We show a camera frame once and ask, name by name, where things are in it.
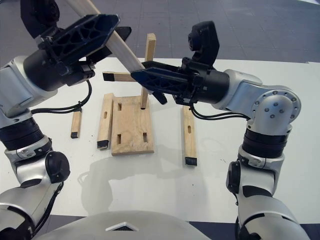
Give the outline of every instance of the rectangular slot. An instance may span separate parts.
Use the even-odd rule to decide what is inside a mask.
[[[121,144],[121,134],[118,134],[118,135],[116,136],[116,143],[117,143],[117,144]]]
[[[148,142],[148,136],[147,136],[147,133],[146,133],[146,132],[143,133],[143,142],[144,142],[144,143],[147,143],[147,142]]]

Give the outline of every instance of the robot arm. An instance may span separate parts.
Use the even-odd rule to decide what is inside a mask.
[[[188,41],[195,53],[192,59],[183,58],[181,67],[144,62],[145,69],[131,76],[155,93],[173,95],[177,104],[190,106],[193,114],[199,101],[247,117],[243,144],[226,180],[237,199],[237,239],[309,239],[290,210],[273,198],[290,123],[301,109],[298,96],[285,86],[263,85],[250,74],[215,70],[219,41],[213,22],[193,26]]]
[[[117,15],[106,14],[87,15],[67,29],[57,28],[54,0],[21,1],[21,18],[39,50],[0,69],[0,141],[20,184],[0,194],[1,240],[34,237],[70,174],[68,159],[53,151],[29,108],[63,85],[93,77],[95,63],[111,54],[105,43],[113,31],[124,40],[131,32],[130,27],[117,27]]]

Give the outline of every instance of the circular joint cap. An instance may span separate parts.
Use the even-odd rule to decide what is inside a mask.
[[[59,151],[51,151],[45,158],[46,172],[52,184],[65,181],[70,175],[70,165],[67,157]]]
[[[241,176],[241,168],[240,168],[239,161],[231,162],[229,165],[228,174],[226,178],[226,187],[233,194],[239,193],[240,176]]]

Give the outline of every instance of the wooden board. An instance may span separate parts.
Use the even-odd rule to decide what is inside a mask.
[[[115,97],[111,154],[116,156],[154,152],[149,102],[145,109],[141,109],[140,96]]]
[[[103,80],[109,82],[135,82],[129,72],[104,71]]]
[[[100,116],[99,133],[97,139],[97,148],[108,148],[111,140],[112,118],[113,118],[114,94],[109,93],[103,96],[102,110]]]
[[[153,61],[156,50],[156,35],[154,33],[148,33],[146,36],[145,56],[144,61]],[[148,100],[148,91],[144,87],[141,90],[141,109],[145,109]]]
[[[72,125],[71,125],[71,135],[72,139],[77,139],[80,137],[80,127],[81,127],[81,117],[82,109],[79,108],[73,112]]]
[[[182,108],[184,141],[183,156],[186,165],[197,166],[195,117],[189,108],[189,106],[183,106]]]

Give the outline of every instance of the wooden peg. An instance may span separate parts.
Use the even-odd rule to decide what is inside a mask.
[[[154,33],[148,33],[146,36],[145,56],[144,61],[152,61],[154,59],[156,50],[156,35]],[[141,90],[141,109],[145,109],[148,100],[148,91],[144,87]]]
[[[128,72],[113,72],[113,71],[104,71],[103,80],[109,82],[135,82],[130,73]]]
[[[197,145],[195,132],[195,119],[189,106],[183,106],[183,141],[184,141],[184,160],[189,166],[197,166]]]
[[[97,139],[97,148],[106,149],[111,140],[112,116],[113,116],[114,94],[105,94],[100,116],[99,133]]]
[[[82,108],[80,107],[73,112],[71,135],[70,135],[72,139],[77,139],[80,136],[81,117],[82,117]]]

